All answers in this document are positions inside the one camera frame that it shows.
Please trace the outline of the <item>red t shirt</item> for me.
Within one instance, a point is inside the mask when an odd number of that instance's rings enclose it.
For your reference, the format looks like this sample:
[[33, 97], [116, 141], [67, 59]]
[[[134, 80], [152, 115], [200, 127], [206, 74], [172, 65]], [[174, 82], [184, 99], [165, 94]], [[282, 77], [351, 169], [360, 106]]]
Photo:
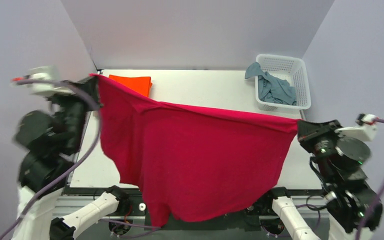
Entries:
[[97, 87], [102, 151], [153, 226], [250, 207], [278, 183], [297, 135], [296, 119], [156, 101], [102, 75]]

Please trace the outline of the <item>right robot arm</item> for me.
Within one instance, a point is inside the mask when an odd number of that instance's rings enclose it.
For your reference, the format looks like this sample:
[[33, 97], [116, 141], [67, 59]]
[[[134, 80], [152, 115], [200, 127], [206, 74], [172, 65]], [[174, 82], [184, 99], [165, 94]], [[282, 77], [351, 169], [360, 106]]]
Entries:
[[376, 136], [376, 120], [362, 113], [351, 127], [337, 120], [297, 122], [297, 140], [310, 154], [309, 166], [321, 182], [331, 240], [369, 240], [380, 224], [383, 205], [362, 170], [372, 155], [367, 142]]

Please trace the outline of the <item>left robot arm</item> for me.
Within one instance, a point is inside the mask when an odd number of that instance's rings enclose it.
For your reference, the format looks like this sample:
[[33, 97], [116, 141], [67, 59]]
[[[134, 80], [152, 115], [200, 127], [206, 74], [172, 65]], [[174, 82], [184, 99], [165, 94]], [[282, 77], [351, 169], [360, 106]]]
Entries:
[[54, 217], [67, 176], [80, 163], [68, 157], [80, 151], [89, 112], [99, 111], [97, 76], [79, 82], [54, 81], [41, 76], [24, 76], [16, 85], [44, 85], [40, 92], [59, 111], [27, 113], [19, 122], [14, 141], [27, 149], [19, 167], [18, 214], [9, 230], [14, 240], [74, 240], [100, 219], [131, 210], [129, 195], [111, 186], [81, 209]]

